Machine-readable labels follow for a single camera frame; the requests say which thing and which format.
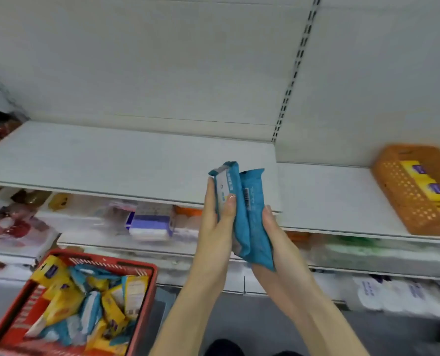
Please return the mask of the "slotted metal shelf upright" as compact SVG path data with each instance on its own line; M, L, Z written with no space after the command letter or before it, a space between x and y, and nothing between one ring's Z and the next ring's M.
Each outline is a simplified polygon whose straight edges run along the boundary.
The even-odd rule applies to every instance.
M284 124L285 115L288 109L288 105L290 103L290 100L292 98L292 94L294 92L294 84L297 82L298 74L300 71L301 63L306 51L307 43L309 38L311 37L311 32L314 24L314 19L316 18L316 15L320 9L320 5L322 3L322 0L313 0L312 5L310 6L307 18L305 22L305 26L301 32L301 37L299 39L299 45L296 49L296 54L294 57L294 64L292 67L292 70L289 73L288 76L288 84L285 89L285 92L282 97L282 102L280 105L280 109L278 112L278 117L276 119L276 125L275 129L273 131L272 137L271 137L271 143L273 145L276 144L276 141L278 139L278 135L280 133L280 129L282 125Z

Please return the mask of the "yellow packet purple label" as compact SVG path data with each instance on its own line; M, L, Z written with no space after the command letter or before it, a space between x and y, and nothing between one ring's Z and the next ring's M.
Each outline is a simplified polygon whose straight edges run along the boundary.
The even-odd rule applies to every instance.
M440 203L440 184L436 180L432 178L418 179L416 183L428 200Z
M425 168L419 161L403 160L400 161L400 164L412 179L426 183L436 182L436 180L429 175L429 173L425 170Z

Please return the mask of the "person's right forearm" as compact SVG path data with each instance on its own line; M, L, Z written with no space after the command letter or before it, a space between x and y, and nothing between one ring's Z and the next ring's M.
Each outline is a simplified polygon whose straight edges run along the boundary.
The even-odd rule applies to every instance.
M291 320L311 356L371 356L336 305L322 291L289 296Z

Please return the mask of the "white purple box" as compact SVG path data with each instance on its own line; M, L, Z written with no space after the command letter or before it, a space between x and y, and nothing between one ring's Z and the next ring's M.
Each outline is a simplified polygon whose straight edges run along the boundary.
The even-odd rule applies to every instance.
M138 241L165 241L173 235L173 219L170 215L140 215L133 213L126 221L126 229Z

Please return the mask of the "orange perforated plastic basket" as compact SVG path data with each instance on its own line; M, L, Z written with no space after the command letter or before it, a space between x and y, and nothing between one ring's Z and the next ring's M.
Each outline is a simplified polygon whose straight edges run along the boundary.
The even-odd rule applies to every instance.
M440 203L426 198L400 161L417 160L440 184L440 148L392 144L383 148L371 167L377 184L407 231L413 235L440 236Z

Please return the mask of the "blue snack packet grey end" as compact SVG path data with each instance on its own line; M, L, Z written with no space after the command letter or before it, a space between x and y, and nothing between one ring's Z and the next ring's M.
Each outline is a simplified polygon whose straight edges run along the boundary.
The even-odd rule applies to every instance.
M215 184L216 211L219 220L227 197L230 194L236 197L232 250L236 256L246 260L251 252L250 227L239 165L235 161L227 161L220 167L211 170L208 175L211 176Z

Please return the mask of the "white metal shelf board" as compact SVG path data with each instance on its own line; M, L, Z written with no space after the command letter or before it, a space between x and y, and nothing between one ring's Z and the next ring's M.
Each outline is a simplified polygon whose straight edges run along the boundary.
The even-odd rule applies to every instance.
M407 232L368 168L277 163L288 231L440 244L440 237Z
M272 143L27 121L0 141L0 185L197 206L225 161L264 168L265 203L282 212Z

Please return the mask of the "person's right hand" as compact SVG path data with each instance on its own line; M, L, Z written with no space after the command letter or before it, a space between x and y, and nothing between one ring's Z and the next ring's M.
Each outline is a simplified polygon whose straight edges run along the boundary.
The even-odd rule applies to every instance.
M299 249L281 228L278 238L270 238L276 271L253 264L253 273L275 305L289 318L294 305L289 296L322 291Z

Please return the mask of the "person's black shoe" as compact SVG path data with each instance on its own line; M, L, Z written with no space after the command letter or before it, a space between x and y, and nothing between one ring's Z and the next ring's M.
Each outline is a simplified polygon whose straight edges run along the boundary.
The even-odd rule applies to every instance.
M245 356L242 348L228 339L217 339L205 350L203 356Z

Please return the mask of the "row of white packets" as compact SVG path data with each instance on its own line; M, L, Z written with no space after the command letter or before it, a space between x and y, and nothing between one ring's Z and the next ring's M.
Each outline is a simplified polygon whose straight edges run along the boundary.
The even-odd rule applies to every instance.
M440 319L440 285L434 281L347 276L338 282L351 311Z

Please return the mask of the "person's left forearm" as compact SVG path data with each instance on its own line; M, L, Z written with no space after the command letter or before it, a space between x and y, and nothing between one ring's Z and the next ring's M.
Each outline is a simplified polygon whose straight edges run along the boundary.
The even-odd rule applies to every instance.
M227 269L192 269L148 356L198 356Z

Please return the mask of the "pile of yellow blue packets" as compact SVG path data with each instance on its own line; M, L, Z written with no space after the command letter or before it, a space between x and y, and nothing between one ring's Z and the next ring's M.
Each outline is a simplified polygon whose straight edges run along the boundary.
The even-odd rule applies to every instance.
M22 339L82 356L128 356L154 275L148 264L48 255L30 277L41 304Z

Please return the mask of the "white lower shelf board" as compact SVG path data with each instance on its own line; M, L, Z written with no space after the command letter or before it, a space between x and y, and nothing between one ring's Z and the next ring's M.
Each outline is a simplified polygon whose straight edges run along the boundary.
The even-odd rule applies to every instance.
M176 257L193 257L195 242L135 241L127 235L105 236L63 233L58 245L92 247L111 251L145 252ZM395 240L351 238L312 234L294 245L312 269L369 273L440 281L440 245L409 243Z

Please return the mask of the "red plastic shopping basket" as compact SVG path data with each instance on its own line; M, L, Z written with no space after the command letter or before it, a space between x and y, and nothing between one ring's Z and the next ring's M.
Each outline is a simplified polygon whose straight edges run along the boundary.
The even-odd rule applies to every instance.
M0 355L134 356L156 279L150 263L50 251L0 320Z

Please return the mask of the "red packaged goods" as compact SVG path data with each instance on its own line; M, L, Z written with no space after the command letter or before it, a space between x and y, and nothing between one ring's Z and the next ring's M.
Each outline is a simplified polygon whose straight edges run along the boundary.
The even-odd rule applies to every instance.
M25 206L13 203L0 208L0 254L40 257L58 236L55 229Z

